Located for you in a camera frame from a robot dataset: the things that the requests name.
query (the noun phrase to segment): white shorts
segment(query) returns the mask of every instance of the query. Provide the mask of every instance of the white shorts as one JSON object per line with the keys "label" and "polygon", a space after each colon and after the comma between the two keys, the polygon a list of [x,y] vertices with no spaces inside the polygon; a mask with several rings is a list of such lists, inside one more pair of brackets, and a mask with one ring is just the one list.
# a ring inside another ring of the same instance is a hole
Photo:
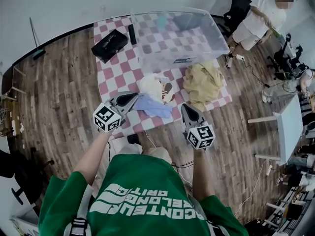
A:
{"label": "white shorts", "polygon": [[241,43],[246,51],[249,51],[260,38],[252,34],[249,29],[241,22],[237,29],[232,34],[233,40],[236,43]]}

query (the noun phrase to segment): blue cloth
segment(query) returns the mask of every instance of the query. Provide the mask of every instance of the blue cloth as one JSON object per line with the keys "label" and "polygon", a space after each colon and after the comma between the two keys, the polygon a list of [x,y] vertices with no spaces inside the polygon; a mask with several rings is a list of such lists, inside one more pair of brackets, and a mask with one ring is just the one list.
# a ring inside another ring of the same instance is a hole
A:
{"label": "blue cloth", "polygon": [[170,106],[154,101],[147,93],[139,95],[133,108],[135,110],[143,110],[150,117],[158,116],[161,118],[170,118],[173,110]]}

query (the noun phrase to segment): broom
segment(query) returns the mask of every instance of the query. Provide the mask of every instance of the broom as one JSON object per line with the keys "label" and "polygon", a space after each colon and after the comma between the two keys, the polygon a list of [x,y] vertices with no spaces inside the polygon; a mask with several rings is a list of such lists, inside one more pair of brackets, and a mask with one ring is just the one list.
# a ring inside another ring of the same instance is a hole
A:
{"label": "broom", "polygon": [[30,24],[31,24],[31,31],[33,33],[34,42],[35,42],[36,49],[37,49],[37,51],[33,54],[33,60],[36,60],[40,56],[44,55],[46,52],[43,49],[39,49],[38,46],[37,46],[36,39],[35,39],[35,33],[34,33],[35,30],[34,30],[34,26],[33,26],[33,22],[32,22],[31,18],[30,18]]}

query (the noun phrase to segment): beige cloth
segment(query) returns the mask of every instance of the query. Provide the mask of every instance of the beige cloth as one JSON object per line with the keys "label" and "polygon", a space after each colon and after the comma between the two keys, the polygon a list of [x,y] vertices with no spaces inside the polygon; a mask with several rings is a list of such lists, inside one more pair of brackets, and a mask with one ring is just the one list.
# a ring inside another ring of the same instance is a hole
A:
{"label": "beige cloth", "polygon": [[183,86],[189,94],[191,104],[204,111],[206,101],[218,98],[223,79],[223,75],[213,66],[212,61],[208,61],[189,66]]}

